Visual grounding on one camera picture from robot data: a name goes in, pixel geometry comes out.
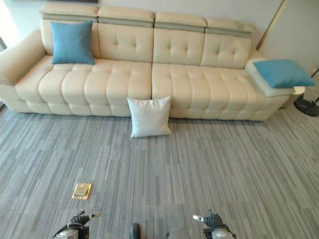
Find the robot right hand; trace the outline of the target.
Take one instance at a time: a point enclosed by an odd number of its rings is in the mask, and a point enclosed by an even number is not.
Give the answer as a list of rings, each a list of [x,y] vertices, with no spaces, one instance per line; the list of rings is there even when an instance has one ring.
[[[200,217],[197,215],[193,215],[192,218],[196,221],[202,222],[205,225],[207,225],[212,231],[216,229],[225,229],[229,230],[229,227],[223,223],[222,218],[218,213],[216,213],[214,210],[209,210],[209,216],[208,217]]]

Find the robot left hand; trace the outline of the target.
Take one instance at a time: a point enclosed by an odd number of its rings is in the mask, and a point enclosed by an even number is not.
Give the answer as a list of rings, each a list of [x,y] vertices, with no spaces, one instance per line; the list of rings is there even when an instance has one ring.
[[[101,212],[94,212],[93,214],[86,216],[85,211],[80,211],[78,214],[71,218],[71,221],[67,224],[67,227],[83,227],[92,219],[96,219],[101,216]]]

